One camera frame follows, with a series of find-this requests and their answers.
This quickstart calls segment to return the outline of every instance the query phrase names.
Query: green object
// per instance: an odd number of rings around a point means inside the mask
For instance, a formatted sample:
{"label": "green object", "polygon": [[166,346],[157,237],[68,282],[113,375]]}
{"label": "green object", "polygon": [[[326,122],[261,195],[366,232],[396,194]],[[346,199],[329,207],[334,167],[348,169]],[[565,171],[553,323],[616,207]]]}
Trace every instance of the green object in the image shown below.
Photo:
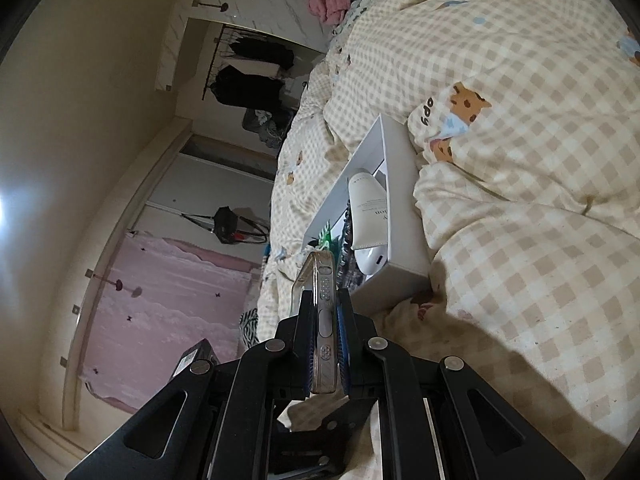
{"label": "green object", "polygon": [[318,246],[316,249],[318,251],[331,251],[334,254],[334,266],[336,265],[340,253],[340,244],[338,243],[338,238],[335,240],[331,238],[331,224],[329,224],[329,222],[324,225],[318,235]]}
{"label": "green object", "polygon": [[331,226],[329,222],[324,224],[324,227],[318,235],[318,251],[330,251],[331,250]]}

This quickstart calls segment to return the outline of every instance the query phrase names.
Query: marble wall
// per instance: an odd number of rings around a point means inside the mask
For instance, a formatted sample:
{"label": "marble wall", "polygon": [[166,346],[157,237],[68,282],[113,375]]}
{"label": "marble wall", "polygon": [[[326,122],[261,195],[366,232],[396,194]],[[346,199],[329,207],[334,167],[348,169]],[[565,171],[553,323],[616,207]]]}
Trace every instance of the marble wall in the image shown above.
{"label": "marble wall", "polygon": [[[204,4],[228,3],[226,12],[214,7],[193,6],[194,1]],[[170,90],[180,44],[189,18],[231,23],[260,30],[326,52],[330,27],[321,25],[306,6],[306,0],[176,0],[156,76],[156,88]]]}

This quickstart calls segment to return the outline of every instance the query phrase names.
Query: white box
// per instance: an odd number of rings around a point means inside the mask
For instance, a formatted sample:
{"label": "white box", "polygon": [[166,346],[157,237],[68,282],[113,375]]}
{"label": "white box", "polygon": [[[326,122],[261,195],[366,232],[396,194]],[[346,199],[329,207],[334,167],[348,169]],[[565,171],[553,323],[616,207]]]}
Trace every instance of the white box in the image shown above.
{"label": "white box", "polygon": [[318,238],[327,222],[333,226],[342,217],[349,200],[348,180],[358,168],[373,174],[383,162],[386,163],[386,174],[380,174],[378,178],[382,176],[386,183],[387,262],[351,293],[354,309],[366,316],[396,306],[430,287],[431,260],[414,199],[414,186],[418,180],[415,155],[406,126],[380,115],[305,232],[303,243],[307,244]]}

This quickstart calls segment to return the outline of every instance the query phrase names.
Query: pink curtain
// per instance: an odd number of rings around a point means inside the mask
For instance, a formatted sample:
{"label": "pink curtain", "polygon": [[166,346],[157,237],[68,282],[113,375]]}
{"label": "pink curtain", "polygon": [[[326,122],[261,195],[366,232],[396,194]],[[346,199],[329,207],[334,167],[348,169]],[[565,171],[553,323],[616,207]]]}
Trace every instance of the pink curtain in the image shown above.
{"label": "pink curtain", "polygon": [[[224,256],[215,261],[223,264]],[[233,269],[162,238],[127,235],[108,275],[113,282],[122,280],[124,288],[104,286],[80,378],[96,396],[137,409],[201,339],[209,340],[221,362],[235,359],[251,275]]]}

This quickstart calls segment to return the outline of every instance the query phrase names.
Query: blanket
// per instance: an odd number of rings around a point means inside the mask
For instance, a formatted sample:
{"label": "blanket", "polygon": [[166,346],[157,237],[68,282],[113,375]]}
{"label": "blanket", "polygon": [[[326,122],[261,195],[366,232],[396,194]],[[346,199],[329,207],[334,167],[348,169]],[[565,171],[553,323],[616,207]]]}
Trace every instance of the blanket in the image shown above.
{"label": "blanket", "polygon": [[[640,426],[640,46],[608,0],[372,0],[310,76],[278,161],[258,337],[379,113],[406,123],[433,293],[375,319],[467,361],[588,479]],[[308,429],[341,395],[291,406]],[[376,410],[344,478],[380,478]]]}

